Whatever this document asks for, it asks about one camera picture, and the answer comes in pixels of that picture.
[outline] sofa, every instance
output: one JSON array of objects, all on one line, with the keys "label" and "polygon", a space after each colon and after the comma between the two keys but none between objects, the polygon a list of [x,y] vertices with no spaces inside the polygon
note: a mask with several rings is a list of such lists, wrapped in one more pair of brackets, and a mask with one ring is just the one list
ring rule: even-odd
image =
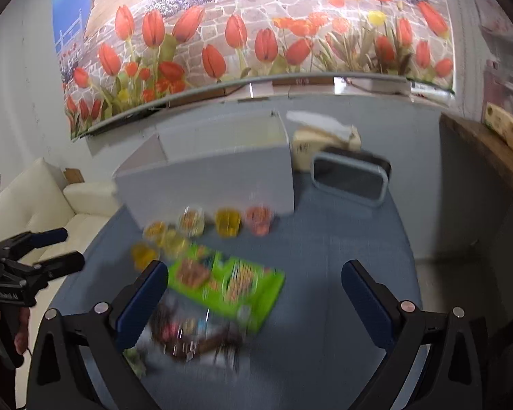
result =
[{"label": "sofa", "polygon": [[[42,232],[63,227],[68,231],[65,242],[35,249],[20,262],[33,265],[71,251],[83,253],[120,208],[115,192],[112,181],[74,183],[61,191],[51,167],[38,159],[0,192],[0,241],[24,231]],[[31,351],[41,319],[64,279],[50,281],[49,286],[36,295],[37,305],[30,309],[29,320]],[[29,366],[30,356],[25,353],[25,363],[16,372],[18,407],[25,404]]]}]

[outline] green snack bag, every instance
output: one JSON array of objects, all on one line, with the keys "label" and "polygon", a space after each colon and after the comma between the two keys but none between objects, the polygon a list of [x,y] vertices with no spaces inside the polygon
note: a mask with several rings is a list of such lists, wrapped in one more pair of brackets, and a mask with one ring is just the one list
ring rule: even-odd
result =
[{"label": "green snack bag", "polygon": [[171,267],[169,287],[257,332],[274,306],[285,274],[190,244]]}]

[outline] yellow tulip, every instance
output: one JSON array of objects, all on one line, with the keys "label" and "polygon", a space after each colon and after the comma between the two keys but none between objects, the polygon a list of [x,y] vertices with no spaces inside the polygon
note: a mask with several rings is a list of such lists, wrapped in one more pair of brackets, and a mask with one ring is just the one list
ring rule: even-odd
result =
[{"label": "yellow tulip", "polygon": [[129,101],[129,92],[127,90],[121,90],[118,92],[118,98],[121,102],[126,103]]},{"label": "yellow tulip", "polygon": [[370,24],[378,27],[384,24],[387,19],[387,15],[382,11],[369,11],[367,18],[369,19]]}]

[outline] metal screw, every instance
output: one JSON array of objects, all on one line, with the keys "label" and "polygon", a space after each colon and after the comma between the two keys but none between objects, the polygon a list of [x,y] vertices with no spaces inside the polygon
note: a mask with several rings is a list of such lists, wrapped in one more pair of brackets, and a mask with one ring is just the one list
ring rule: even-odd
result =
[{"label": "metal screw", "polygon": [[46,313],[44,314],[44,317],[47,320],[53,319],[55,316],[57,316],[57,310],[55,308],[50,308]]},{"label": "metal screw", "polygon": [[414,305],[411,301],[402,301],[401,302],[401,310],[407,313],[411,313],[416,309],[416,305]]},{"label": "metal screw", "polygon": [[108,310],[108,303],[106,302],[99,302],[97,305],[93,307],[93,310],[97,314],[103,314],[105,311]]},{"label": "metal screw", "polygon": [[456,317],[464,317],[465,316],[465,311],[463,310],[463,308],[459,307],[459,306],[455,306],[453,309],[452,309],[452,313],[454,316]]}]

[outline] mural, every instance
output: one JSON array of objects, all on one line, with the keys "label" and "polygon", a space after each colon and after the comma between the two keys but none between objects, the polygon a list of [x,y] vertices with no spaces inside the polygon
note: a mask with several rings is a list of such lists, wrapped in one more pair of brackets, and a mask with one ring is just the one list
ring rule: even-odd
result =
[{"label": "mural", "polygon": [[293,72],[452,90],[446,0],[53,0],[71,138],[154,100]]}]

